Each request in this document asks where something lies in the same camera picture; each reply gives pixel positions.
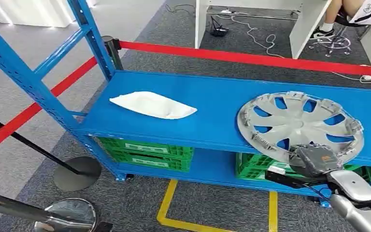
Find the red barrier tape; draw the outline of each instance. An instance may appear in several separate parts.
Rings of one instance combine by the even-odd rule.
[[[333,62],[291,59],[272,56],[250,55],[236,52],[214,51],[206,49],[194,49],[188,47],[176,47],[149,43],[136,43],[120,41],[122,48],[139,50],[144,52],[156,52],[186,57],[215,59],[245,64],[257,64],[290,69],[302,69],[321,72],[335,72],[346,74],[371,75],[371,66],[360,66],[355,64],[341,64]]]
[[[97,61],[94,57],[86,61],[82,66],[72,72],[51,90],[53,95],[56,97],[59,96],[96,64]],[[14,117],[5,126],[0,128],[0,143],[9,137],[13,132],[15,132],[19,127],[25,124],[28,120],[30,120],[33,116],[35,116],[41,109],[42,108],[37,103],[34,103]]]

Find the gray carpet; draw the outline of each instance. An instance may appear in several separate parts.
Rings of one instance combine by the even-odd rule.
[[[119,36],[122,40],[133,41],[164,1],[100,0],[91,12],[102,35]],[[77,24],[71,24],[67,28],[49,29],[25,25],[12,27],[0,23],[0,35],[31,69],[36,68],[77,29]],[[45,76],[43,82],[48,88],[54,87],[92,56],[86,40],[80,41]],[[63,92],[59,100],[69,110],[81,111],[103,81],[100,68],[95,67]],[[32,102],[32,98],[0,69],[0,121],[7,123]],[[65,131],[48,113],[40,111],[17,132],[50,151]],[[43,160],[44,156],[14,138],[9,137],[4,140],[0,144],[0,194],[15,198]]]
[[[172,0],[170,5],[191,3],[186,0]],[[264,43],[269,33],[277,35],[276,46],[271,50],[282,56],[290,56],[288,36],[292,22],[279,20],[250,19],[257,40]],[[230,33],[223,38],[204,36],[201,47],[252,54],[265,54],[245,34],[243,25],[230,24],[221,20]],[[355,31],[349,29],[349,38]],[[305,49],[301,58],[330,60],[344,63],[367,63],[360,44],[353,40],[353,53],[349,56],[338,53],[327,59],[323,49]],[[187,12],[172,14],[161,8],[147,28],[138,37],[139,42],[193,46],[194,26]],[[351,81],[331,73],[298,71],[283,68],[245,65],[195,58],[175,57],[144,52],[128,51],[122,59],[129,70],[144,70],[165,73],[189,73],[201,75],[229,76],[245,79],[301,82],[332,86],[371,88],[358,81]],[[65,134],[52,153],[62,159],[88,154],[69,134]],[[116,182],[103,169],[100,180],[92,187],[64,192],[52,183],[55,165],[45,160],[35,175],[17,197],[26,203],[45,207],[52,202],[81,197],[93,202],[99,209],[101,219],[114,223],[114,231],[122,232],[174,232],[183,231],[160,226],[156,215],[168,180],[136,176],[127,182]],[[331,209],[322,208],[301,196],[278,194],[279,231],[281,232],[351,232],[350,226]],[[268,230],[268,193],[249,189],[179,182],[167,217],[194,222],[239,232]],[[29,232],[32,222],[4,216],[0,220],[0,232]]]

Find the yellow floor tape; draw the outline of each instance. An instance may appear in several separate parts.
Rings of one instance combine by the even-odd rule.
[[[270,203],[268,206],[268,231],[278,231],[278,193],[270,192]]]
[[[203,226],[185,221],[179,221],[166,218],[170,207],[175,188],[177,187],[177,180],[171,180],[164,195],[163,202],[157,214],[157,221],[163,226],[170,226],[174,228],[196,231],[196,232],[234,232],[220,228]],[[270,206],[269,206],[269,232],[278,231],[278,197],[276,192],[270,192]]]

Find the sneaker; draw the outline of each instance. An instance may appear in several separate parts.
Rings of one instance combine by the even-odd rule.
[[[310,40],[316,40],[316,39],[327,39],[331,38],[335,35],[335,31],[332,29],[330,31],[323,31],[320,30],[319,27],[314,30],[312,33],[311,37],[309,38]]]

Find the person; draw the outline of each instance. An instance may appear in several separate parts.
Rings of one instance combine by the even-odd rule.
[[[349,23],[371,25],[371,0],[332,0],[325,12],[324,24],[316,28],[310,39],[333,37],[333,24],[340,11],[347,15]]]

